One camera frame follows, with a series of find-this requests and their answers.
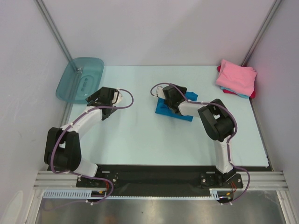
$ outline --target red cloth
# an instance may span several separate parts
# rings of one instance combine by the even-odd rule
[[[218,66],[218,67],[217,67],[218,72],[220,72],[220,69],[221,69],[221,66]],[[229,94],[235,94],[235,95],[237,95],[236,93],[231,92],[231,91],[229,91],[229,90],[222,90],[222,91],[223,91],[224,93],[229,93]],[[256,91],[254,90],[254,91],[252,92],[250,98],[254,99],[255,97],[256,97]]]

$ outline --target stack of folded cloth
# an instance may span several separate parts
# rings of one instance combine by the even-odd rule
[[[240,67],[227,60],[222,60],[218,68],[216,84],[224,93],[236,94],[243,98],[254,98],[254,80],[257,72],[251,67]]]

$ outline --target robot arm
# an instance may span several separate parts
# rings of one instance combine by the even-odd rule
[[[122,100],[117,89],[102,87],[86,99],[88,102],[83,113],[98,106],[113,106]],[[60,128],[51,128],[48,132],[44,161],[50,165],[55,143],[61,133],[68,127],[55,153],[54,166],[61,170],[69,170],[82,175],[94,177],[98,166],[81,156],[80,139],[95,124],[107,119],[116,109],[97,109],[83,116],[76,124],[69,123]]]
[[[177,86],[183,94],[187,88]],[[228,161],[227,140],[234,132],[234,123],[230,116],[221,108],[214,105],[192,104],[186,101],[178,90],[169,85],[157,88],[157,96],[165,99],[164,103],[175,114],[190,115],[201,119],[207,135],[214,140],[216,150],[216,168],[226,181],[234,174],[234,168]],[[212,103],[225,107],[221,100],[215,99]]]

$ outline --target white wall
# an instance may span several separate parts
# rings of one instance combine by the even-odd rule
[[[73,57],[105,65],[241,63],[274,0],[44,0]]]
[[[270,160],[283,170],[299,211],[299,1],[286,0],[253,54],[257,72],[254,109]]]
[[[22,190],[19,223],[63,113],[55,90],[67,61],[33,0],[0,0],[0,30],[0,220]]]

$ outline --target metal floor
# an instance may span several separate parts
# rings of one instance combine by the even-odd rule
[[[43,199],[46,209],[70,202]],[[110,199],[39,210],[36,224],[285,224],[275,191],[250,191],[233,206],[201,200]]]

